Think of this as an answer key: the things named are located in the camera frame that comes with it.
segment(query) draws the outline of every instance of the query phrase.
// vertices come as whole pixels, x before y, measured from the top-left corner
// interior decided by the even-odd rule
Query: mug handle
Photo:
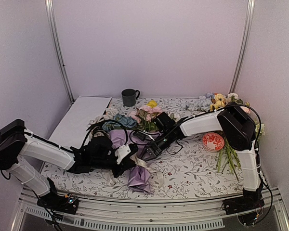
[[[135,92],[138,92],[138,95],[136,96],[136,99],[138,99],[138,97],[140,96],[140,91],[136,90]]]

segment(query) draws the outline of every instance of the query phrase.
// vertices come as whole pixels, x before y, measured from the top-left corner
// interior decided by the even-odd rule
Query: white sheet
[[[79,148],[88,123],[104,113],[111,98],[79,97],[61,120],[49,140],[61,146]]]

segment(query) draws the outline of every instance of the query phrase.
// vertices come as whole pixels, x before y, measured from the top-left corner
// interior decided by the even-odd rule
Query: red bowl
[[[215,132],[208,132],[202,137],[203,146],[209,152],[218,152],[225,146],[222,136]]]

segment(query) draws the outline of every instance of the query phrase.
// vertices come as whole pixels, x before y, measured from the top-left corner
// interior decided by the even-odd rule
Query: blue flower
[[[199,96],[199,99],[195,99],[195,107],[201,111],[209,111],[212,101],[206,96]]]
[[[212,92],[208,92],[206,96],[211,100],[214,99],[214,94]]]
[[[116,114],[113,120],[120,122],[126,128],[133,128],[137,126],[137,121],[132,117],[125,117],[125,115]],[[102,129],[106,132],[110,132],[115,128],[120,128],[121,126],[114,122],[105,122],[102,126]]]

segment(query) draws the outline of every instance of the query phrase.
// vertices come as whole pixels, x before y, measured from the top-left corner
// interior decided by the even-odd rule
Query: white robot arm
[[[148,144],[140,158],[147,161],[159,156],[174,141],[198,133],[223,131],[230,146],[236,150],[243,173],[243,197],[225,200],[227,214],[238,213],[264,205],[261,191],[263,181],[259,175],[260,159],[258,156],[255,123],[236,103],[229,103],[225,108],[212,113],[183,118],[177,123],[160,114],[155,120],[163,135]]]
[[[39,206],[70,214],[76,213],[77,197],[57,195],[53,181],[37,172],[24,156],[46,161],[75,174],[106,168],[111,169],[114,176],[118,177],[126,169],[135,166],[129,157],[138,148],[130,144],[129,151],[118,164],[112,142],[107,137],[95,137],[87,145],[76,149],[61,147],[33,134],[20,119],[0,130],[0,170],[14,175],[22,184],[31,188],[39,198]]]
[[[192,136],[209,131],[222,131],[223,128],[217,118],[221,111],[222,110],[188,120],[180,125],[180,129],[185,136]],[[243,186],[244,189],[248,191],[256,191],[261,183],[256,161],[257,155],[254,147],[255,140],[252,141],[250,150],[236,150],[243,173]]]

